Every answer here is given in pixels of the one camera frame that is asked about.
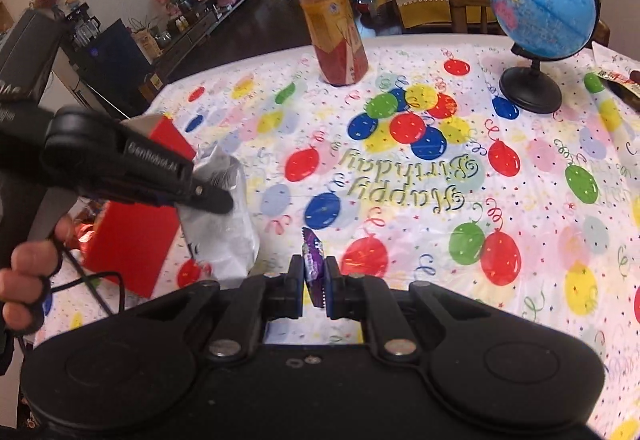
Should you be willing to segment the person's left hand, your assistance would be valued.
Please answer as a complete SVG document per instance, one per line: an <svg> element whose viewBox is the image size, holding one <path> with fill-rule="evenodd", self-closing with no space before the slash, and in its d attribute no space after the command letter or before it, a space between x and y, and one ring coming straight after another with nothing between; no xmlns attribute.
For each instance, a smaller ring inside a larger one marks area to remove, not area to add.
<svg viewBox="0 0 640 440"><path fill-rule="evenodd" d="M53 275L58 251L51 239L25 242L11 256L11 266L1 270L2 318L11 330L26 330L34 317L29 306L44 293L43 278Z"/></svg>

